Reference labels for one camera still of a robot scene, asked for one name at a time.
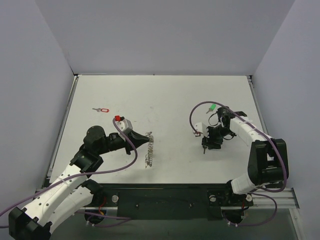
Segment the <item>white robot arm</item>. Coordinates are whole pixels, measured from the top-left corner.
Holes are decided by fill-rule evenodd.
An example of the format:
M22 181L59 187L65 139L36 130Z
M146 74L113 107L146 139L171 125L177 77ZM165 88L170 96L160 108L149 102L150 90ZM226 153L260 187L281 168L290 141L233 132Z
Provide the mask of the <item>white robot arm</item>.
M252 121L244 112L239 111L236 113L244 121L228 111L227 108L220 107L217 110L218 122L220 123L218 126L206 126L202 122L198 122L194 125L197 132L193 131L196 136L199 136L200 133L203 134L202 147L204 150L206 148L220 149L223 139L227 135L239 136L250 147L247 172L230 182L232 192L236 195L247 194L257 187L283 181L283 170L279 159L267 139L255 131L257 127L252 124ZM285 141L273 139L268 135L265 136L270 138L279 150L288 178L288 157Z
M116 116L115 120L122 134L127 136L135 148L149 141L148 137L133 131L129 120L120 116ZM131 154L133 150L124 137L118 133L106 136L101 126L89 128L83 142L70 164L47 191L22 209L15 207L9 213L9 234L14 239L50 239L51 233L64 220L90 204L93 196L102 191L103 187L98 183L88 180L90 173L94 173L103 163L100 155L122 148Z

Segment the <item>metal spring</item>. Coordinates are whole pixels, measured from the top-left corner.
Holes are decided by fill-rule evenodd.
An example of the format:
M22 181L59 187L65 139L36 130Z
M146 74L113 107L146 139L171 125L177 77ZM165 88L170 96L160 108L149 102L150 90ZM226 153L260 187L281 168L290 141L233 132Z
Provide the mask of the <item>metal spring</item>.
M148 152L145 155L145 168L147 168L147 166L152 167L152 161L153 159L153 154L154 154L154 136L151 135L152 131L147 132L145 134L146 137L149 138L149 143L148 143Z

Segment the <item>white table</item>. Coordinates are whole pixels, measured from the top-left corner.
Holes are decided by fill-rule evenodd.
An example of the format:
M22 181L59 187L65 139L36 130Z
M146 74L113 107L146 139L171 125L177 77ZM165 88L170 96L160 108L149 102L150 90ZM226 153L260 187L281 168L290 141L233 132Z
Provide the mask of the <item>white table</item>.
M201 137L189 125L192 108L216 101L243 111L262 128L246 76L112 76L80 75L73 96L50 182L64 170L83 144L86 131L100 125L106 135L116 132L112 119L124 116L137 133L154 135L153 166L145 168L147 144L139 147L137 162L126 170L93 175L98 183L206 184L226 183L247 170L250 149L238 137L219 150L203 154ZM193 123L208 124L210 104L200 106ZM92 108L106 108L108 113ZM102 155L99 171L117 169L132 161L124 149Z

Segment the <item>key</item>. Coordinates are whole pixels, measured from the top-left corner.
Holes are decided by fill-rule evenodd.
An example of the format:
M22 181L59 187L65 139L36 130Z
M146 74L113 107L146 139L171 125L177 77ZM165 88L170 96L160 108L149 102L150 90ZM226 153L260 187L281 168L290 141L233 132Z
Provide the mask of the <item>key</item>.
M209 110L206 112L206 114L213 112L215 110L215 108L216 108L216 105L212 104L211 107L209 108Z
M206 112L206 114L210 113L210 112L213 112L214 110L211 109L211 107L209 108L209 110Z
M207 146L202 146L202 147L203 147L203 154L206 154Z
M99 112L108 113L109 109L108 108L100 108Z

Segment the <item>purple cable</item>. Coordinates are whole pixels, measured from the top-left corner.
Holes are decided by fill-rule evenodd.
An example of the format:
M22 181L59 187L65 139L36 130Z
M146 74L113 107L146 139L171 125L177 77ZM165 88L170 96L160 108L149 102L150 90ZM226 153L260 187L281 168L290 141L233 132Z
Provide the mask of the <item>purple cable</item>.
M115 227L115 226L118 226L118 225L121 225L121 224L124 224L126 222L129 222L131 219L127 219L127 220L123 220L121 222L117 222L117 223L113 223L113 224L106 224L106 225L94 225L95 227L98 227L98 228L111 228L111 227Z
M88 211L76 211L76 214L87 214L91 216L97 216L105 219L117 219L117 220L130 220L130 217L122 217L122 216L108 216L108 215L101 215L94 212L88 212Z
M226 109L228 109L231 113L233 113L237 118L239 118L242 122L245 122L247 125L249 125L254 131L256 131L258 134L262 135L265 139L267 139L267 141L271 144L276 156L278 157L279 159L279 162L280 162L280 165L281 165L281 168L282 168L282 172L283 172L283 185L281 188L277 189L277 190L270 190L270 189L267 189L267 188L264 188L264 187L258 187L259 189L262 189L262 190L265 190L267 192L270 192L270 193L279 193L281 191L283 191L285 188L286 188L286 185L287 185L287 171L286 171L286 167L285 167L285 164L284 164L284 160L282 159L276 145L274 144L274 142L262 131L260 131L259 129L256 129L255 126L253 126L250 122L246 122L241 116L239 116L238 114L236 114L234 111L232 111L229 107L219 103L219 102L216 102L216 101L203 101L203 102L200 102L199 104L197 104L192 110L191 110L191 113L190 113L190 117L189 117L189 122L190 122L190 125L191 125L191 128L197 133L197 130L195 129L195 127L192 125L192 114L194 113L194 111L196 110L197 107L199 107L200 105L203 105L203 104L216 104L216 105L219 105L221 107L224 107Z
M237 226L237 227L256 227L256 226L261 226L261 225L263 225L263 224L266 224L266 223L270 222L271 220L273 220L273 219L275 218L275 216L276 216L276 214L277 214L277 211L278 211L278 205L277 205L276 200L274 200L272 197L270 197L270 196L268 196L268 195L264 195L264 194L259 194L259 193L251 193L251 194L252 194L252 195L256 195L256 196L261 196L261 197L268 198L268 199L270 199L270 200L272 200L272 201L274 202L275 208L274 208L274 212L273 212L272 216L269 217L268 219L266 219L266 220L264 220L264 221L262 221L262 222L258 222L258 223L243 223L243 224L239 223L239 224L235 224L235 223L233 223L233 222L230 222L230 221L226 218L225 213L223 213L224 219L227 220L227 222L230 223L230 225L232 225L232 226Z
M97 224L94 224L95 227L98 227L98 228L111 228L111 227L115 227L115 226L118 226L118 225L121 225L121 224L124 224L128 221L131 220L130 217L121 217L121 216L107 216L107 215L101 215L101 214L97 214L97 213L93 213L93 212L87 212L87 211L76 211L75 212L76 214L87 214L87 215L90 215L90 217L88 218L87 221L89 221L90 218L92 218L93 216L97 216L97 217L100 217L100 218L105 218L105 219L116 219L116 220L123 220L121 222L117 222L117 223L113 223L113 224L106 224L106 225L97 225Z
M63 179L64 181L67 181L67 180L70 180L70 179L73 179L73 178L76 178L76 177L80 177L80 176L86 176L86 175L110 174L110 173L119 172L119 171L121 171L121 170L124 170L124 169L129 168L131 165L133 165L133 164L137 161L137 159L138 159L138 152L137 152L137 149L136 149L135 145L131 142L131 140L130 140L130 139L120 130L120 128L117 126L117 124L116 124L116 119L115 119L115 118L112 120L112 122L113 122L113 125L114 125L115 129L116 129L116 130L125 138L125 140L131 145L131 147L132 147L132 149L133 149L133 151L134 151L134 153L135 153L135 156L134 156L133 161L130 162L130 163L129 163L128 165L126 165L126 166L123 166L123 167L120 167L120 168L117 168L117 169L114 169L114 170L96 171L96 172L84 172L84 173L78 173L78 174L75 174L75 175L71 175L71 176L68 176L68 177L64 178L64 179ZM13 208L16 207L16 206L18 206L18 205L20 205L20 204L22 204L22 203L24 203L24 202L26 202L26 201L28 201L28 200L30 200L30 199L33 199L33 198L35 198L35 197L37 197L37 196L45 193L46 191L48 191L48 190L50 190L50 189L58 186L58 185L61 184L62 182L63 182L63 181L61 180L61 181L58 181L58 182L56 182L56 183L54 183L54 184L51 184L51 185L48 186L47 188L42 189L41 191L39 191L39 192L37 192L37 193L35 193L35 194L31 195L31 196L28 196L28 197L26 197L26 198L18 201L17 203L12 204L11 206L8 206L5 210L3 210L2 212L0 212L0 217L1 217L3 214L5 214L6 212L8 212L10 209L13 209ZM4 229L4 228L8 228L8 227L9 227L9 226L7 226L7 225L6 225L6 226L0 226L0 229Z

